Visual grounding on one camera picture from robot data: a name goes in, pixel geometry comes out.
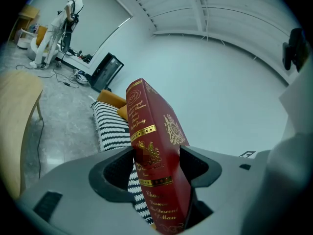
gold band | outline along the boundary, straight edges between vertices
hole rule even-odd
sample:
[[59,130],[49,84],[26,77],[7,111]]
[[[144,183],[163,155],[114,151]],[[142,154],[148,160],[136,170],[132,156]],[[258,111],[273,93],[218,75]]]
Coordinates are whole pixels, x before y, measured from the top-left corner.
[[132,84],[131,86],[129,86],[128,90],[126,91],[126,95],[127,93],[131,90],[132,87],[138,85],[138,84],[141,84],[142,83],[142,80],[138,81],[138,82],[135,82],[134,84]]
[[160,178],[156,180],[139,179],[139,182],[142,186],[157,187],[157,186],[169,185],[173,182],[173,180],[172,180],[172,177],[166,177],[166,178]]
[[143,129],[141,129],[141,130],[135,132],[135,133],[131,136],[131,142],[133,142],[133,141],[134,141],[135,139],[137,139],[137,138],[140,138],[140,137],[143,136],[143,135],[146,135],[146,134],[148,134],[148,133],[154,132],[154,131],[156,131],[156,130],[157,130],[157,128],[156,128],[155,125],[150,125],[150,126],[148,126],[148,127],[146,127],[146,128],[143,128]]

white pants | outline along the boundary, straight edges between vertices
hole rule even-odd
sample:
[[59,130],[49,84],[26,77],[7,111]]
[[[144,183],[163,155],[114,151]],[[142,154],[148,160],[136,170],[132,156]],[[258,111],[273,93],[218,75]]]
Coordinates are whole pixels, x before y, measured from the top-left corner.
[[40,65],[43,58],[43,53],[46,46],[49,44],[49,55],[45,58],[45,63],[50,64],[50,61],[54,55],[55,48],[58,44],[58,41],[62,37],[63,30],[59,29],[59,27],[55,27],[50,24],[48,30],[45,33],[44,39],[38,47],[35,64]]

ceiling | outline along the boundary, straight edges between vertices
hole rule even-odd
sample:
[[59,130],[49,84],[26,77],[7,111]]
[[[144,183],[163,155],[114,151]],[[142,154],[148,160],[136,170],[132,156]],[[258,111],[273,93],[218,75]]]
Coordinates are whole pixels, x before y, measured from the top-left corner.
[[154,34],[191,34],[224,40],[268,63],[287,82],[282,43],[299,27],[281,0],[136,0]]

person's arm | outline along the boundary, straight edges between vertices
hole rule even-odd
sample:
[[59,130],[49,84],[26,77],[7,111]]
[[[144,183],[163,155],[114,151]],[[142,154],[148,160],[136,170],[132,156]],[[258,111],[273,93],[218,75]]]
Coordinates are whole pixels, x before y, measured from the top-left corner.
[[71,14],[71,7],[70,5],[68,4],[67,6],[65,6],[65,11],[67,12],[67,20],[72,22],[74,21],[71,17],[70,17],[70,14]]

orange cushion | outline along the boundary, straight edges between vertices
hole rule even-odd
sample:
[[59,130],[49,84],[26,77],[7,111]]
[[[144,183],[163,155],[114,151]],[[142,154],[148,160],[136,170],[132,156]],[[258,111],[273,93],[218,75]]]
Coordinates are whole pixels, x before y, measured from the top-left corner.
[[42,40],[44,39],[45,33],[48,30],[47,27],[43,27],[43,26],[39,26],[38,28],[38,36],[37,36],[37,40],[36,40],[36,45],[39,46],[42,42]]
[[127,105],[124,105],[122,108],[118,109],[117,114],[128,121]]
[[107,90],[101,91],[101,93],[99,94],[97,98],[97,101],[113,105],[118,109],[126,105],[125,99]]

